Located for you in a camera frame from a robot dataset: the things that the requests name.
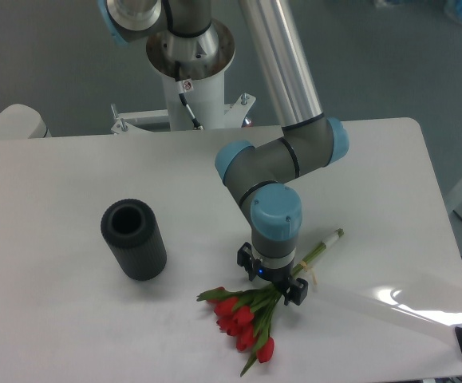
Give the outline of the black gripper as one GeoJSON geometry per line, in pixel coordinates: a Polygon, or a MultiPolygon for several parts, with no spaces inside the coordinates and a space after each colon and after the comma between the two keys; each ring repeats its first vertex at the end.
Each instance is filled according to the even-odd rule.
{"type": "Polygon", "coordinates": [[[266,267],[254,257],[252,245],[245,242],[237,251],[237,264],[247,272],[250,281],[258,276],[271,282],[282,293],[285,306],[291,302],[300,306],[307,296],[308,282],[304,278],[291,276],[293,261],[280,268],[266,267]]]}

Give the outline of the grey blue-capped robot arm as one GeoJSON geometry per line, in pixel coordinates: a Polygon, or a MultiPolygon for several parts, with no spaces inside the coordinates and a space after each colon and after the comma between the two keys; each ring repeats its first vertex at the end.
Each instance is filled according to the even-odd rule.
{"type": "MultiPolygon", "coordinates": [[[[300,304],[305,280],[294,275],[302,203],[291,180],[340,160],[349,149],[342,123],[325,116],[286,1],[242,1],[282,135],[259,147],[242,140],[221,148],[215,168],[251,226],[238,263],[300,304]]],[[[100,1],[114,41],[145,39],[162,78],[172,131],[235,127],[244,116],[224,104],[224,74],[235,56],[230,30],[209,1],[100,1]]]]}

